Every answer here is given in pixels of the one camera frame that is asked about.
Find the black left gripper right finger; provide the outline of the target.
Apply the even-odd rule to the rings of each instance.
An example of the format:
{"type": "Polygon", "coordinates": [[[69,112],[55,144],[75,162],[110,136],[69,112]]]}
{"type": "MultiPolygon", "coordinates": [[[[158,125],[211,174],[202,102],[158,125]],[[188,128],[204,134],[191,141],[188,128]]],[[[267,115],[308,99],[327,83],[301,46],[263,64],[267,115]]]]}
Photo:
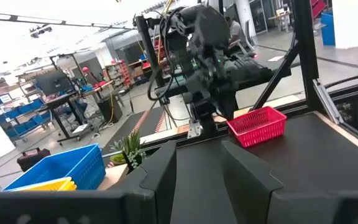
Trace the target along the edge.
{"type": "Polygon", "coordinates": [[[358,190],[319,188],[229,141],[221,150],[237,224],[358,224],[358,190]]]}

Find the tall blue bin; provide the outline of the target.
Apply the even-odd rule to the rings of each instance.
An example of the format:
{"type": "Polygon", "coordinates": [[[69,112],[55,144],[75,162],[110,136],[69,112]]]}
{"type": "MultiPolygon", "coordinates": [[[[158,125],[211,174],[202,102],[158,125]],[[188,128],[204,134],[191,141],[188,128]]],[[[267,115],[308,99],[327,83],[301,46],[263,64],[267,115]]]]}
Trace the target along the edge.
{"type": "Polygon", "coordinates": [[[334,16],[332,12],[323,12],[321,14],[321,34],[323,45],[335,46],[335,33],[334,33],[334,16]]]}

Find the silver aluminium bar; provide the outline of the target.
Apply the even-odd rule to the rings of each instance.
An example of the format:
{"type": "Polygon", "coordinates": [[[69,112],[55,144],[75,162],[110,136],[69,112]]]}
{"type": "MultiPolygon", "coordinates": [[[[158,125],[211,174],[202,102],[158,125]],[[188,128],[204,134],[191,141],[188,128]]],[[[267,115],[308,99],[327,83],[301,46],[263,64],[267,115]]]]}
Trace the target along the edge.
{"type": "Polygon", "coordinates": [[[342,124],[344,120],[319,78],[313,79],[313,87],[330,120],[335,124],[342,124]]]}

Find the black ceiling spotlight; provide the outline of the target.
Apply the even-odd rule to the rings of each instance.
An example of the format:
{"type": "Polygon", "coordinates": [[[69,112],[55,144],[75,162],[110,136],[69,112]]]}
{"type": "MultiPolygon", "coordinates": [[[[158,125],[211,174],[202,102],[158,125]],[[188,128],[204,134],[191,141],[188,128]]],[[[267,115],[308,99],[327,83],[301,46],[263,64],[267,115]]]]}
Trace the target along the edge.
{"type": "Polygon", "coordinates": [[[39,38],[39,35],[42,35],[46,32],[51,32],[51,31],[53,31],[53,29],[50,26],[50,24],[42,24],[41,26],[37,26],[37,27],[29,29],[30,36],[33,39],[39,38]]]}

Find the black frame post with brace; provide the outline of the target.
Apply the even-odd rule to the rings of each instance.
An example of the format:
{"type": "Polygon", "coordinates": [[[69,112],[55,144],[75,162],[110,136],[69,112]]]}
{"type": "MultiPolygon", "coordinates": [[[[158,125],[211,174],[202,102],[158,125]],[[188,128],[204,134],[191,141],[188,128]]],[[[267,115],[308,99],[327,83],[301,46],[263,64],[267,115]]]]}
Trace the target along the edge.
{"type": "Polygon", "coordinates": [[[308,108],[313,111],[319,111],[323,108],[318,93],[313,86],[313,81],[319,78],[319,73],[314,44],[310,0],[291,0],[291,4],[293,9],[292,14],[295,18],[295,28],[290,49],[285,55],[282,64],[270,79],[265,90],[255,102],[252,107],[253,110],[263,107],[284,74],[289,71],[290,65],[296,57],[300,58],[303,86],[308,108]]]}

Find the large blue plastic basket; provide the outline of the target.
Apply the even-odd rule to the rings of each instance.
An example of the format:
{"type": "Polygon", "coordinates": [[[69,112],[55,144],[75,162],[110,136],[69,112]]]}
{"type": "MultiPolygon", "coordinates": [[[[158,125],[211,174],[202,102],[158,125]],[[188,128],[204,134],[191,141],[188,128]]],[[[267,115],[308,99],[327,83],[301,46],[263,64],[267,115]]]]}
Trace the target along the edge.
{"type": "Polygon", "coordinates": [[[4,190],[70,177],[80,190],[95,190],[106,175],[99,144],[90,144],[47,156],[40,160],[4,190]]]}

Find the small red plastic basket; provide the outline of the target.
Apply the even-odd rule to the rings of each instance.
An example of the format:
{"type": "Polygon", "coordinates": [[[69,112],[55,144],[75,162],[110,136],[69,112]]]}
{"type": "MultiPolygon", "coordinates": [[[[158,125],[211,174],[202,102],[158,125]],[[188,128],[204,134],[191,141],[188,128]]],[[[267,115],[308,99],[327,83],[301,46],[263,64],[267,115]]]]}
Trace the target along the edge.
{"type": "Polygon", "coordinates": [[[281,136],[287,117],[276,109],[266,106],[226,121],[242,147],[251,147],[281,136]]]}

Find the black box under desk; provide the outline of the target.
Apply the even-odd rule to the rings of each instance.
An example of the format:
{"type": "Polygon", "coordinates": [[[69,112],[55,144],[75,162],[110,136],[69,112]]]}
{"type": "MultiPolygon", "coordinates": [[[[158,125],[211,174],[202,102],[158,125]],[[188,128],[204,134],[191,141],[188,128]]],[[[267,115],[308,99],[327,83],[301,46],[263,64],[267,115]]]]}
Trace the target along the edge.
{"type": "Polygon", "coordinates": [[[105,96],[97,101],[99,110],[101,111],[103,118],[106,122],[116,123],[122,117],[122,110],[116,97],[105,96]]]}

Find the black monitor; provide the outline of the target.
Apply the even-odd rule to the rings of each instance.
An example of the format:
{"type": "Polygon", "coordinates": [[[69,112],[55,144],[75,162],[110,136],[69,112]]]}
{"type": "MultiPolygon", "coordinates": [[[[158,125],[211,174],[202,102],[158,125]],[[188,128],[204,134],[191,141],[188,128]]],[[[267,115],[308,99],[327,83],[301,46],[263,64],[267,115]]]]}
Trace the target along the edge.
{"type": "Polygon", "coordinates": [[[45,95],[60,93],[71,88],[69,79],[62,70],[37,75],[35,81],[45,95]]]}

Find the person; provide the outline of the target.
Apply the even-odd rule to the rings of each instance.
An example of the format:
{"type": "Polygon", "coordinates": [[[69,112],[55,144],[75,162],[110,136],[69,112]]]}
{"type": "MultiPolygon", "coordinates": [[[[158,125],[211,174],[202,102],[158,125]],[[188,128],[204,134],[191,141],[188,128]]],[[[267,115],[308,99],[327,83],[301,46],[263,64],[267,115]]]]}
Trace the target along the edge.
{"type": "Polygon", "coordinates": [[[229,39],[229,43],[232,44],[233,42],[237,41],[237,40],[241,40],[242,37],[242,28],[240,23],[238,23],[235,20],[232,20],[230,17],[226,16],[225,17],[226,22],[230,28],[230,35],[231,38],[229,39]]]}

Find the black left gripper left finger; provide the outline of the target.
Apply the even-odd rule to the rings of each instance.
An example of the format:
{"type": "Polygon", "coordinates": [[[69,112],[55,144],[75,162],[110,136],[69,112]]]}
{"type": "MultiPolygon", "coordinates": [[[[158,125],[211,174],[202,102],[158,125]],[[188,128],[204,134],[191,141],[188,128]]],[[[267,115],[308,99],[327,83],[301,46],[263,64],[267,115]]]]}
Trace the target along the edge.
{"type": "Polygon", "coordinates": [[[166,142],[106,190],[0,193],[0,224],[170,224],[177,146],[166,142]]]}

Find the rack of blue bins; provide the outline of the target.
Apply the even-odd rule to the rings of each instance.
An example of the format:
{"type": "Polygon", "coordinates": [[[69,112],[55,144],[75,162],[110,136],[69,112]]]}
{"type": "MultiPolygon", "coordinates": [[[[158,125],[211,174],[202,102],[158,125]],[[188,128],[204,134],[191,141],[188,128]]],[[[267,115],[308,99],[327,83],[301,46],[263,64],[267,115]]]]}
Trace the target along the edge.
{"type": "Polygon", "coordinates": [[[0,127],[15,146],[18,141],[27,142],[26,136],[36,129],[49,128],[51,119],[41,97],[23,103],[8,93],[0,95],[0,127]]]}

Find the black overhead frame bar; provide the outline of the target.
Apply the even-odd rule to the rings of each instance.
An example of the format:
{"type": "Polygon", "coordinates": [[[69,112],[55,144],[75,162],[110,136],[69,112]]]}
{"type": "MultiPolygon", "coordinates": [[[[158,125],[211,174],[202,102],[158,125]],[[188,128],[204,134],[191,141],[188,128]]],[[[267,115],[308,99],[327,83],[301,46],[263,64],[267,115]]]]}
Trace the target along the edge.
{"type": "Polygon", "coordinates": [[[49,24],[56,26],[75,26],[75,27],[97,27],[103,29],[122,29],[122,30],[134,30],[134,27],[129,26],[117,26],[114,24],[101,24],[91,22],[73,22],[65,21],[60,19],[46,19],[41,17],[30,17],[30,16],[18,16],[15,14],[4,14],[0,13],[0,21],[3,22],[20,22],[29,24],[49,24]]]}

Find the yellow plastic basket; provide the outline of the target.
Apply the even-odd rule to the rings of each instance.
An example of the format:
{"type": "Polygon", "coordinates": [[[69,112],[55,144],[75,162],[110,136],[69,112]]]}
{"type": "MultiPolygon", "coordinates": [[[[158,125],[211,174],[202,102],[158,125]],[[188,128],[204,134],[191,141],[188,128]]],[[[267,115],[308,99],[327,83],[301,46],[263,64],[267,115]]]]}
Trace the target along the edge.
{"type": "Polygon", "coordinates": [[[46,182],[40,182],[37,184],[26,185],[23,187],[18,187],[15,189],[11,189],[11,191],[71,191],[76,190],[77,185],[72,180],[71,177],[63,177],[60,179],[50,180],[46,182]]]}

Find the black case with red trim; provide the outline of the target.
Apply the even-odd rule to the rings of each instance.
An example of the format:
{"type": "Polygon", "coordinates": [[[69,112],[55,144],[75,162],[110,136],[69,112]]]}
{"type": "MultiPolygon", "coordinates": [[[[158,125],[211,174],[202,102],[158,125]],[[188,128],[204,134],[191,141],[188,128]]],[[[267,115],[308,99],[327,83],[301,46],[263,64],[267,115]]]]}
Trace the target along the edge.
{"type": "Polygon", "coordinates": [[[23,172],[30,169],[44,157],[50,156],[51,153],[48,149],[40,149],[36,147],[34,149],[28,149],[22,152],[22,155],[17,158],[17,163],[23,172]]]}

